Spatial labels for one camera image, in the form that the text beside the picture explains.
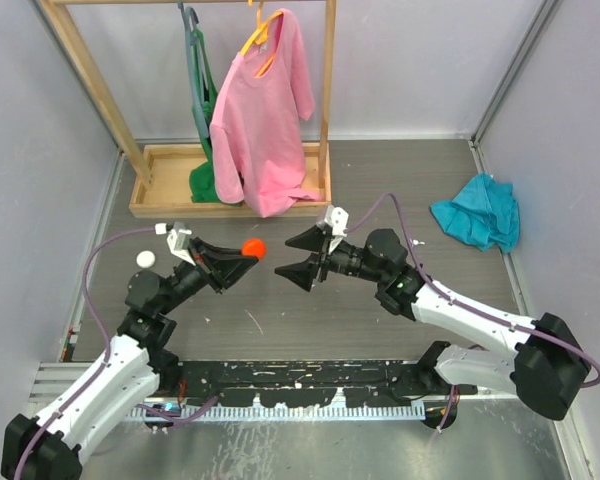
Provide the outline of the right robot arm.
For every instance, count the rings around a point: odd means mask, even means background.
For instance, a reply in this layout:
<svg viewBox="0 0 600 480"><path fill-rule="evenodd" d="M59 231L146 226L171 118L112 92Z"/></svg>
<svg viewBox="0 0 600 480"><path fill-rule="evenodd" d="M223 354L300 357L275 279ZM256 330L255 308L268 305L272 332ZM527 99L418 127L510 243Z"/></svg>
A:
<svg viewBox="0 0 600 480"><path fill-rule="evenodd" d="M535 413L566 417L591 371L575 336L560 317L511 314L464 297L421 274L392 229L372 231L363 246L316 225L287 240L306 260L276 268L277 275L310 291L330 273L369 281L375 298L395 316L448 330L476 344L471 350L437 342L421 358L418 379L439 394L450 385L475 385L516 395Z"/></svg>

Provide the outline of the orange earbud charging case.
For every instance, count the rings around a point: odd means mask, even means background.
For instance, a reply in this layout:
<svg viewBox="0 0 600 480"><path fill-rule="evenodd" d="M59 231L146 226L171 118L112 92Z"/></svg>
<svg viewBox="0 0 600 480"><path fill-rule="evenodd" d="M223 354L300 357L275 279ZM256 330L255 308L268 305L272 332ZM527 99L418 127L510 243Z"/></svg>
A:
<svg viewBox="0 0 600 480"><path fill-rule="evenodd" d="M255 257L262 260L267 253L266 244L259 238L250 238L246 240L241 247L243 256Z"/></svg>

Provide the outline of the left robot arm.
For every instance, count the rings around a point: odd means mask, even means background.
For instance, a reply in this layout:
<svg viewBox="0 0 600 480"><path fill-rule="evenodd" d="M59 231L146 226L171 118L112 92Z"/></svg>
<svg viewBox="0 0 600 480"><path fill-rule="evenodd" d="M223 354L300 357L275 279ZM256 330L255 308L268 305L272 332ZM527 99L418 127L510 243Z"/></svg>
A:
<svg viewBox="0 0 600 480"><path fill-rule="evenodd" d="M175 321L168 315L200 290L221 293L265 255L261 242L240 249L211 245L173 230L167 242L179 264L163 277L144 269L127 285L128 308L103 353L62 394L32 417L14 417L4 434L6 479L77 479L114 427L152 394L180 384L178 357L166 350Z"/></svg>

